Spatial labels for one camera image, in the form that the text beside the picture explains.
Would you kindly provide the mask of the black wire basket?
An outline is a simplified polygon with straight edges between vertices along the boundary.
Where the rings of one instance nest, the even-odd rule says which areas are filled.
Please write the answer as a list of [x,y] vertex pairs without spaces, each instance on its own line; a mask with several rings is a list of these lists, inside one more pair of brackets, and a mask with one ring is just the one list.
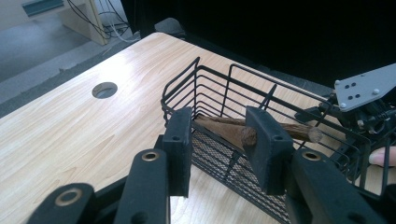
[[[370,164],[374,147],[364,135],[341,125],[298,121],[294,115],[328,100],[235,63],[187,62],[163,91],[166,115],[192,109],[192,162],[212,177],[206,186],[201,221],[210,224],[396,224],[396,168]],[[283,163],[283,195],[267,195],[244,149],[196,123],[198,115],[243,119],[253,106],[277,122],[317,127],[318,143],[293,139],[293,153]],[[331,155],[347,139],[369,145],[366,182],[352,184]]]

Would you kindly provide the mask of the grey table grommet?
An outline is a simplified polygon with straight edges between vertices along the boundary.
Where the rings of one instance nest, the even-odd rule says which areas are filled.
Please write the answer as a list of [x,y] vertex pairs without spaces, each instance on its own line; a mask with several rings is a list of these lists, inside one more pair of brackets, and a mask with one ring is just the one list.
[[92,89],[92,96],[96,99],[106,99],[113,96],[118,91],[118,86],[114,82],[102,82]]

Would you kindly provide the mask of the dark curtain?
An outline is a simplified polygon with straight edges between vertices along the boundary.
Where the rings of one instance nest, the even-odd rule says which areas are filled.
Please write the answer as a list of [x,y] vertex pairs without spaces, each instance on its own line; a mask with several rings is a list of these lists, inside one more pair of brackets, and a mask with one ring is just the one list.
[[331,86],[396,63],[396,0],[120,0],[147,36],[177,20],[255,63]]

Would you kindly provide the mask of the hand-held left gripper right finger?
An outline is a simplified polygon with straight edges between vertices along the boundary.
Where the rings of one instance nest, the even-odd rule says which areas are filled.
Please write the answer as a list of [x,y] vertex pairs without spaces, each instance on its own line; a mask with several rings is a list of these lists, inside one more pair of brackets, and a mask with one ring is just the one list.
[[294,151],[292,138],[268,112],[253,106],[246,108],[246,126],[256,131],[256,143],[244,150],[261,190],[283,195],[283,163]]

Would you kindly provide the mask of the light wooden desk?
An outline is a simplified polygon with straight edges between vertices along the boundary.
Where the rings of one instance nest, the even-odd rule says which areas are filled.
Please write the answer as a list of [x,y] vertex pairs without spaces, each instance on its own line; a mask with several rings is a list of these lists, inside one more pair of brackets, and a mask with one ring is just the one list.
[[104,46],[109,36],[105,32],[95,0],[63,0],[64,9],[58,15],[67,28]]

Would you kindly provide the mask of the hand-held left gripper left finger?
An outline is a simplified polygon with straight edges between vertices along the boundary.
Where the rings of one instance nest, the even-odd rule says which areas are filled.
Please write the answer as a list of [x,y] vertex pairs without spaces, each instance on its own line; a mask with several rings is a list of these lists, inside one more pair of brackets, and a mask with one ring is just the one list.
[[165,125],[156,145],[166,153],[169,195],[189,196],[191,178],[191,113],[190,107],[176,110]]

